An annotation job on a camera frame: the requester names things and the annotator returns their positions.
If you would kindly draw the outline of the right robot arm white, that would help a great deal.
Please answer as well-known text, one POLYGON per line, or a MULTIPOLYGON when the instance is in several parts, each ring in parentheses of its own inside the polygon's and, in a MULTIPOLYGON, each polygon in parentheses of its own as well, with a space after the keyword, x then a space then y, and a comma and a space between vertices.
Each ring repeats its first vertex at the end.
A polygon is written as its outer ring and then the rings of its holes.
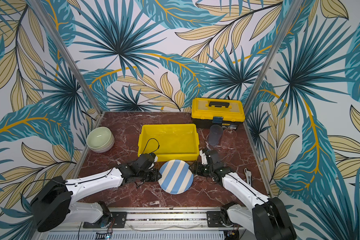
POLYGON ((284 203, 255 190, 230 167, 226 167, 215 150, 200 151, 201 162, 189 169, 193 174, 211 178, 231 192, 244 206, 229 203, 220 210, 221 224, 238 224, 255 235, 257 240, 296 240, 297 234, 284 203))

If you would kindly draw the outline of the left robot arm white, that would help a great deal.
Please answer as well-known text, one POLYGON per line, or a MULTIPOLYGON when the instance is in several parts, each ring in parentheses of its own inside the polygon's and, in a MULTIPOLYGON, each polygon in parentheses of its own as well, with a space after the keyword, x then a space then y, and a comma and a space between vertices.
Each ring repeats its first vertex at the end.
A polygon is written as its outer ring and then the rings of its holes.
POLYGON ((61 176, 52 178, 30 203, 36 230, 48 232, 60 224, 74 222, 109 228, 115 217, 107 205, 102 201, 88 204, 81 200, 135 182, 157 182, 162 177, 154 167, 157 160, 154 153, 141 154, 135 161, 88 177, 69 180, 61 176))

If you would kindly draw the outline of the blue white striped plate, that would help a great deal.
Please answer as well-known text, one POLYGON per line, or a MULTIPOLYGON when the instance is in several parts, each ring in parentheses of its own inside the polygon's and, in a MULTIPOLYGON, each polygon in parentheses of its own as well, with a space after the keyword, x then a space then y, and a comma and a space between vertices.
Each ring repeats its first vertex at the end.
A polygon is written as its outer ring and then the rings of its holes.
POLYGON ((190 165, 182 160, 166 162, 159 171, 162 177, 158 183, 162 190, 172 195, 186 192, 194 180, 194 174, 189 167, 190 165))

